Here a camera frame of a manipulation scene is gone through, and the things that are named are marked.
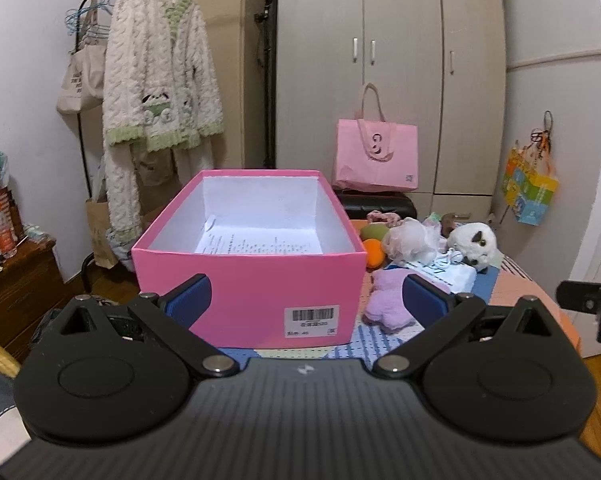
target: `beige cabinet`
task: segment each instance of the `beige cabinet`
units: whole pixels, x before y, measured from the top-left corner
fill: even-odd
[[[365,0],[365,82],[378,87],[388,121],[418,125],[424,161],[438,153],[442,48],[440,0]],[[418,190],[433,192],[435,176],[436,164],[420,164]]]
[[[503,133],[502,0],[278,0],[277,14],[278,168],[331,178],[338,120],[373,82],[388,120],[418,126],[420,209],[487,216]],[[377,117],[371,102],[365,112]]]
[[[502,0],[443,0],[445,72],[436,193],[492,195],[505,110]]]
[[[276,166],[330,180],[363,83],[363,0],[278,0]]]

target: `pink box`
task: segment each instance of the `pink box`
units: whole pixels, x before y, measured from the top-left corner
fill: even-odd
[[[367,256],[318,171],[201,171],[132,249],[143,292],[206,274],[190,330],[219,348],[349,343]]]

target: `white plush toy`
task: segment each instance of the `white plush toy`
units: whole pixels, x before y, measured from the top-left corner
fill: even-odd
[[[497,254],[497,237],[487,224],[475,222],[460,225],[447,238],[447,247],[463,253],[463,263],[478,272],[487,269]]]

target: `canvas tote bag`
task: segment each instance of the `canvas tote bag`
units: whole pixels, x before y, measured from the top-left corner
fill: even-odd
[[[82,35],[96,24],[98,11],[94,7],[85,17]],[[86,44],[71,55],[56,102],[56,110],[61,114],[77,114],[103,104],[105,51],[103,45]]]
[[[380,121],[364,118],[365,94],[376,94]],[[413,191],[418,187],[418,129],[388,123],[378,89],[362,90],[355,120],[338,121],[335,186],[359,191]]]

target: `pink tote bag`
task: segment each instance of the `pink tote bag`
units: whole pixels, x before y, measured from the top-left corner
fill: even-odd
[[[363,118],[365,94],[376,94],[381,121]],[[378,89],[368,83],[355,120],[338,121],[334,186],[359,191],[413,191],[418,187],[418,129],[388,123]]]

